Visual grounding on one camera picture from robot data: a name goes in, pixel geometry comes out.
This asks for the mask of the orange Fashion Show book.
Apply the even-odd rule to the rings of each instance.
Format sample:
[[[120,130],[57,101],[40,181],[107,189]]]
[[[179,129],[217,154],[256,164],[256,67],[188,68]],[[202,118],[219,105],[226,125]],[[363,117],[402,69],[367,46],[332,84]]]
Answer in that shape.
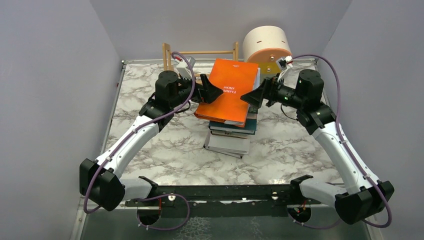
[[[198,119],[244,127],[249,104],[241,96],[255,90],[260,76],[257,63],[217,58],[209,81],[223,93],[212,103],[200,103],[194,112]]]

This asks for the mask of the teal Humor book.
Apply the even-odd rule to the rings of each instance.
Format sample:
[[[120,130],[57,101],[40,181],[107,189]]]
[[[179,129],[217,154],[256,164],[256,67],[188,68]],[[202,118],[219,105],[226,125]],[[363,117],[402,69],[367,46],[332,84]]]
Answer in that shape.
[[[257,112],[248,113],[243,126],[236,126],[231,124],[224,124],[221,122],[210,121],[208,124],[208,128],[214,131],[254,135],[257,131],[257,115]]]

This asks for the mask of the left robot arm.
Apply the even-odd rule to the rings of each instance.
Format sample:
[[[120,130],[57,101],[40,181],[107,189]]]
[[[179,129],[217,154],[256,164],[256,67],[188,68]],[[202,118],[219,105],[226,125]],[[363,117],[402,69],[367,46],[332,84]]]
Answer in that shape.
[[[170,122],[174,115],[189,102],[211,104],[223,94],[205,74],[183,78],[172,70],[162,71],[155,82],[155,91],[139,111],[131,127],[116,143],[95,160],[86,158],[79,166],[79,191],[84,196],[83,210],[93,201],[98,208],[114,210],[122,201],[140,200],[152,205],[157,200],[154,183],[143,177],[121,177],[128,164],[143,146]]]

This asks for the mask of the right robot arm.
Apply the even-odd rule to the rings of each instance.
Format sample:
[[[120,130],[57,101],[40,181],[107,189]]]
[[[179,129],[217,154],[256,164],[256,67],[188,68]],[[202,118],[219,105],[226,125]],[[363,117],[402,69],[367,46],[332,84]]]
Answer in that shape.
[[[297,121],[323,147],[344,183],[335,186],[310,175],[290,182],[289,199],[300,204],[313,199],[336,210],[341,220],[354,224],[387,209],[394,193],[389,181],[381,181],[362,161],[342,131],[334,111],[321,101],[324,81],[316,70],[300,71],[295,88],[285,86],[278,76],[267,77],[258,88],[240,99],[260,108],[275,103],[296,109]]]

